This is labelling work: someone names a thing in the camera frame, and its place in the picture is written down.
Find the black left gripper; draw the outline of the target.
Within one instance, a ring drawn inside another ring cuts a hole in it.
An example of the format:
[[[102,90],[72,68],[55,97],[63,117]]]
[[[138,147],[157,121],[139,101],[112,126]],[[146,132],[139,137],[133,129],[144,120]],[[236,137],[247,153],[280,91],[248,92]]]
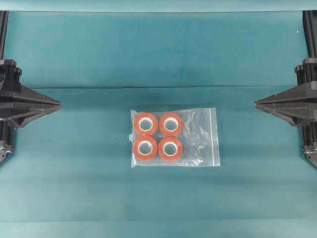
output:
[[[0,151],[13,151],[14,128],[23,128],[30,122],[61,109],[61,102],[24,87],[19,82],[22,70],[15,60],[0,61]],[[13,116],[13,107],[50,106]]]

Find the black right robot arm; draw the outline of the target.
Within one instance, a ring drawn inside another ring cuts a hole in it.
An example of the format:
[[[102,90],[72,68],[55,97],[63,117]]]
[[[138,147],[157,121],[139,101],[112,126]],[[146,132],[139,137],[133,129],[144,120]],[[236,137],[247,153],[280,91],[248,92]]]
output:
[[[303,11],[303,26],[308,57],[295,67],[297,86],[256,101],[258,110],[299,127],[303,135],[303,153],[317,165],[317,11]]]

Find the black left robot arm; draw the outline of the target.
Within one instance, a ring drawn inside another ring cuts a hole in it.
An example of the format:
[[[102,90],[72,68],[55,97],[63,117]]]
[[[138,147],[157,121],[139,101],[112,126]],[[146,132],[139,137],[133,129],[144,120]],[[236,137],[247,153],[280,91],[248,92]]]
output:
[[[31,90],[20,83],[22,70],[15,60],[4,59],[8,11],[0,12],[0,158],[13,152],[17,128],[62,108],[61,102]]]

